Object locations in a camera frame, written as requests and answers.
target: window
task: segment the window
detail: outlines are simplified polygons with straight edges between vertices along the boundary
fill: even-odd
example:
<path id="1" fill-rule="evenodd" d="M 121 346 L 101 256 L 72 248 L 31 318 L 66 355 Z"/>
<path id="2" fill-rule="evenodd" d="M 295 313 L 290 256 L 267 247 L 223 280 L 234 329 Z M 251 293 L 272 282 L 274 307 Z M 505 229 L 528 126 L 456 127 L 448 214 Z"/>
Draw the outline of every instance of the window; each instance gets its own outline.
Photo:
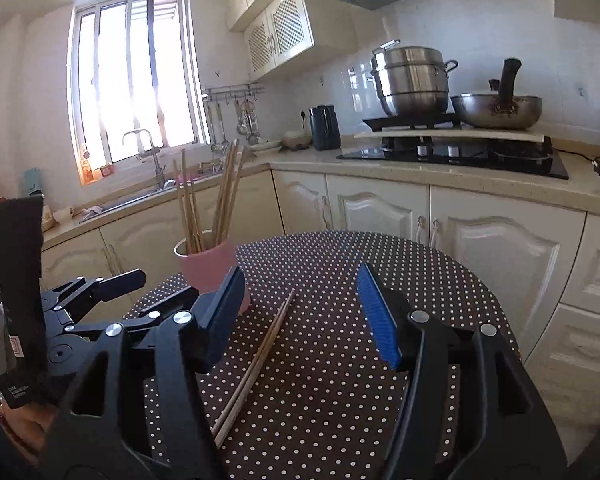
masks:
<path id="1" fill-rule="evenodd" d="M 154 146 L 196 142 L 183 0 L 115 0 L 76 15 L 72 99 L 78 146 L 101 168 Z"/>

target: stainless steel pot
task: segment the stainless steel pot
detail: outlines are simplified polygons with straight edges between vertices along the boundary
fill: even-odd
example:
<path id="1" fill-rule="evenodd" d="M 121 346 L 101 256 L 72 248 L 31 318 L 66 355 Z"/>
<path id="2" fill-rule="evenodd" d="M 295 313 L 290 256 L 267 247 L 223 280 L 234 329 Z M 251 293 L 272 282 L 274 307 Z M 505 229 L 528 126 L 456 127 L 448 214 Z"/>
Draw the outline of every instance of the stainless steel pot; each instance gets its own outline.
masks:
<path id="1" fill-rule="evenodd" d="M 542 115 L 542 99 L 513 93 L 520 67 L 519 59 L 505 60 L 497 92 L 453 96 L 451 104 L 460 120 L 474 128 L 502 130 L 526 130 L 536 124 Z"/>
<path id="2" fill-rule="evenodd" d="M 434 48 L 392 48 L 393 40 L 374 50 L 371 60 L 376 93 L 387 115 L 442 113 L 449 103 L 448 73 L 458 62 L 442 61 Z"/>

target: faucet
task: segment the faucet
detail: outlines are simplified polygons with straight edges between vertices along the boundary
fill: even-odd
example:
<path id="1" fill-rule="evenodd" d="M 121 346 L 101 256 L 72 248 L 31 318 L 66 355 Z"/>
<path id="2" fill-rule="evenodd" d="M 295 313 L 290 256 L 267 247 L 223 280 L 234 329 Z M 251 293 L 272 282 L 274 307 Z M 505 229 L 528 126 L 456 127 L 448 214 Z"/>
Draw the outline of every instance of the faucet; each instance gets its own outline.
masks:
<path id="1" fill-rule="evenodd" d="M 158 162 L 158 153 L 160 153 L 160 148 L 157 148 L 156 146 L 154 146 L 154 141 L 151 138 L 151 132 L 149 130 L 147 130 L 146 128 L 138 128 L 137 130 L 131 130 L 130 132 L 125 133 L 124 135 L 122 135 L 122 144 L 125 143 L 125 137 L 128 136 L 129 134 L 134 134 L 136 135 L 136 140 L 138 140 L 138 145 L 141 145 L 141 139 L 140 139 L 140 134 L 142 132 L 147 132 L 147 134 L 149 135 L 149 144 L 151 145 L 151 148 L 147 151 L 147 152 L 140 152 L 138 153 L 138 159 L 140 158 L 145 158 L 146 156 L 148 156 L 149 154 L 151 154 L 151 156 L 154 158 L 154 166 L 155 166 L 155 178 L 156 178 L 156 183 L 157 183 L 157 190 L 162 190 L 165 189 L 169 186 L 173 186 L 175 184 L 175 180 L 173 179 L 169 179 L 169 180 L 165 180 L 164 178 L 164 168 L 165 166 L 160 166 L 160 162 Z"/>

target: silver screw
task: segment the silver screw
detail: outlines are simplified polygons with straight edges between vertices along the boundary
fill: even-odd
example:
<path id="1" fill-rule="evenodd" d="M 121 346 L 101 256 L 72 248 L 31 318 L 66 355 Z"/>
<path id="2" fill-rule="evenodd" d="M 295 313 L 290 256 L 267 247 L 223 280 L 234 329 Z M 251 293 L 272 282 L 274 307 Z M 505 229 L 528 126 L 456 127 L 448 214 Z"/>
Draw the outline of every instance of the silver screw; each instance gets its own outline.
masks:
<path id="1" fill-rule="evenodd" d="M 191 321 L 192 315 L 190 312 L 186 310 L 181 310 L 173 314 L 173 320 L 179 325 L 186 325 L 189 321 Z"/>
<path id="2" fill-rule="evenodd" d="M 487 337 L 493 337 L 498 333 L 498 329 L 494 327 L 491 323 L 485 323 L 480 327 L 480 332 L 482 332 Z"/>
<path id="3" fill-rule="evenodd" d="M 411 319 L 416 323 L 426 323 L 429 320 L 429 314 L 424 310 L 414 310 L 411 313 Z"/>
<path id="4" fill-rule="evenodd" d="M 120 325 L 120 323 L 111 323 L 109 326 L 106 327 L 104 331 L 104 333 L 107 334 L 109 337 L 115 337 L 120 332 L 122 332 L 122 325 Z"/>

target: utensil rack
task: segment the utensil rack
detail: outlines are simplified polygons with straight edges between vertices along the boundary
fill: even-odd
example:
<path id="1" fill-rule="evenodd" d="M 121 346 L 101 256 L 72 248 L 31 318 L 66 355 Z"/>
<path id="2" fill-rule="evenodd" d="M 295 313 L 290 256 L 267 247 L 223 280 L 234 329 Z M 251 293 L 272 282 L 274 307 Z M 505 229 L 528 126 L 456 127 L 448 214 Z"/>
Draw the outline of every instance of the utensil rack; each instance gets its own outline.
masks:
<path id="1" fill-rule="evenodd" d="M 203 88 L 202 100 L 221 101 L 225 100 L 227 104 L 235 98 L 246 98 L 264 93 L 264 85 L 262 83 L 246 83 L 242 85 L 218 86 L 215 88 Z"/>

